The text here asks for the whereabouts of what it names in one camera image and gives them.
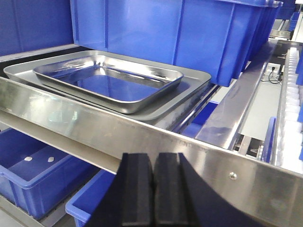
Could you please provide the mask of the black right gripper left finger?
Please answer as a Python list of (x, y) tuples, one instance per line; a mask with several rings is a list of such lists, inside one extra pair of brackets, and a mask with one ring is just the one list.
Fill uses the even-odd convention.
[(87, 221), (89, 227), (150, 227), (153, 178), (147, 154), (124, 153), (110, 187)]

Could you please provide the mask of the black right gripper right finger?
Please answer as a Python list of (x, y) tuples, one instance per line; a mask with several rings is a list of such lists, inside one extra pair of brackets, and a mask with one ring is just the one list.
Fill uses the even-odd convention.
[(260, 227), (217, 194), (182, 154), (160, 153), (154, 166), (157, 227)]

